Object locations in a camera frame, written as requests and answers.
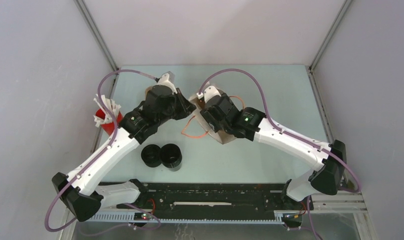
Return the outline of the black cup stack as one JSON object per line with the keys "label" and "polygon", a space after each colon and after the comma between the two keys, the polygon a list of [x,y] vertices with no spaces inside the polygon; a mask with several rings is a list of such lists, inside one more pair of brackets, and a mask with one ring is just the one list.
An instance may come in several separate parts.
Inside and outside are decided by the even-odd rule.
{"label": "black cup stack", "polygon": [[173,143],[164,145],[160,149],[159,159],[161,160],[161,163],[172,172],[180,170],[182,162],[180,147]]}

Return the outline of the white paper bag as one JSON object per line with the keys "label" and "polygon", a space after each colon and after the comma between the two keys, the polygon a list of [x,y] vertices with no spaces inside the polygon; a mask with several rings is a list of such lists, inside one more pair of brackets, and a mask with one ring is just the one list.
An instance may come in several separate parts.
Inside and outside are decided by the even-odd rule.
{"label": "white paper bag", "polygon": [[[201,139],[206,136],[210,136],[211,138],[213,138],[214,140],[216,140],[217,142],[219,142],[222,145],[227,144],[236,139],[236,137],[234,137],[231,134],[226,133],[224,130],[219,130],[217,132],[214,132],[213,127],[210,126],[208,124],[208,122],[206,120],[204,120],[204,118],[201,115],[201,111],[205,108],[206,103],[204,103],[202,100],[198,99],[196,96],[196,93],[194,95],[192,95],[188,100],[196,106],[196,110],[192,113],[192,117],[190,118],[190,120],[187,122],[187,124],[181,131],[182,135],[184,135],[188,138],[191,138],[191,139]],[[198,122],[198,124],[202,127],[202,129],[204,131],[204,133],[202,135],[189,135],[185,132],[186,129],[189,127],[192,120],[196,120]]]}

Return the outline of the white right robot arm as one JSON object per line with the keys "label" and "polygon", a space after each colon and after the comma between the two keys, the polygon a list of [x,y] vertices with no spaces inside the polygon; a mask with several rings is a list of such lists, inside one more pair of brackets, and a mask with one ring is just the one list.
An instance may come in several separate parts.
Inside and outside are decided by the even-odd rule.
{"label": "white right robot arm", "polygon": [[205,131],[221,144],[235,139],[247,139],[278,148],[299,157],[311,169],[304,175],[286,182],[280,201],[287,209],[295,208],[307,196],[322,193],[334,196],[341,190],[346,145],[307,139],[289,129],[273,127],[266,114],[252,107],[239,110],[230,97],[221,91],[198,95],[202,101],[195,117]]}

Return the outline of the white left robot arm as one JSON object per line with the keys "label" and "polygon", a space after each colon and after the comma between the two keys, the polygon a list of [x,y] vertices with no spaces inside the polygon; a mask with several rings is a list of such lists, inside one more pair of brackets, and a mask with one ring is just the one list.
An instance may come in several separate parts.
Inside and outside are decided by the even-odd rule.
{"label": "white left robot arm", "polygon": [[157,133],[162,124],[185,119],[195,110],[196,106],[180,89],[153,86],[146,99],[122,118],[102,147],[68,174],[55,174],[52,183],[60,200],[79,222],[90,219],[104,207],[125,203],[135,208],[146,206],[148,195],[138,180],[105,186],[100,186],[100,182],[122,158]]}

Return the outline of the red cup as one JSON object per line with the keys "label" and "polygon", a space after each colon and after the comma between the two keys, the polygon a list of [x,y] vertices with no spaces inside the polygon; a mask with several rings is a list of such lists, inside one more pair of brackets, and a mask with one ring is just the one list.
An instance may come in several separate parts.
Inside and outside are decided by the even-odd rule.
{"label": "red cup", "polygon": [[95,126],[101,127],[109,136],[113,134],[115,130],[114,122],[110,118],[106,118],[106,114],[102,109],[99,109],[95,115]]}

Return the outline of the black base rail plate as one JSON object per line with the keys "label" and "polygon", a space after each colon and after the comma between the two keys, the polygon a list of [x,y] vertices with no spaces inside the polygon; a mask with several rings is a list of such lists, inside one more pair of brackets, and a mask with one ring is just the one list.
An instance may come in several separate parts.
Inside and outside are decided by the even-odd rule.
{"label": "black base rail plate", "polygon": [[301,202],[284,195],[281,183],[144,183],[135,206],[154,210],[161,220],[274,221],[277,212],[313,210],[311,198]]}

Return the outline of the aluminium frame post left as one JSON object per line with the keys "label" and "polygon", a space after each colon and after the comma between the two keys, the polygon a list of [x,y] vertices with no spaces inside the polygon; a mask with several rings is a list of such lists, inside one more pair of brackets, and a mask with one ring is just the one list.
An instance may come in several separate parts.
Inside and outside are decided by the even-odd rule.
{"label": "aluminium frame post left", "polygon": [[106,44],[86,2],[84,0],[74,0],[80,14],[82,15],[84,22],[87,24],[91,34],[94,37],[98,47],[102,51],[105,60],[108,62],[110,68],[113,71],[118,70],[118,65],[116,64],[112,53],[110,52],[108,45]]}

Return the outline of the aluminium frame post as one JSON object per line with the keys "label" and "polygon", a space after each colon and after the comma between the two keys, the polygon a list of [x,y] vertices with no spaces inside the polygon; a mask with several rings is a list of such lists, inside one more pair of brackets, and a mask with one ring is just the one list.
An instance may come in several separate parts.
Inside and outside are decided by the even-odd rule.
{"label": "aluminium frame post", "polygon": [[315,54],[311,64],[309,65],[310,72],[314,72],[317,68],[319,62],[322,59],[323,54],[327,50],[328,45],[330,44],[331,40],[333,39],[335,33],[337,32],[340,24],[344,20],[348,10],[350,9],[351,5],[353,4],[354,0],[345,0],[338,11],[333,23],[331,24],[330,29],[328,30],[323,42],[321,43],[317,53]]}
{"label": "aluminium frame post", "polygon": [[80,14],[82,15],[84,22],[87,24],[91,34],[94,37],[98,47],[102,51],[105,60],[108,62],[110,68],[113,71],[118,70],[118,65],[116,64],[112,53],[110,52],[108,45],[106,44],[86,2],[84,0],[74,0]]}

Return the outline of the aluminium frame post right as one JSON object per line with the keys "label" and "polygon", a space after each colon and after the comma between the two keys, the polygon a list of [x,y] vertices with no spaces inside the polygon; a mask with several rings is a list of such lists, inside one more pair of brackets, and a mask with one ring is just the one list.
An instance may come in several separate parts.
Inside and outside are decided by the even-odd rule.
{"label": "aluminium frame post right", "polygon": [[333,23],[331,24],[330,29],[328,30],[323,42],[321,43],[317,53],[315,54],[311,64],[309,65],[310,72],[314,72],[317,68],[319,62],[322,59],[323,54],[327,50],[328,45],[330,44],[331,40],[333,39],[335,33],[337,32],[340,24],[344,20],[348,10],[350,9],[351,5],[353,4],[354,0],[345,0],[338,11]]}

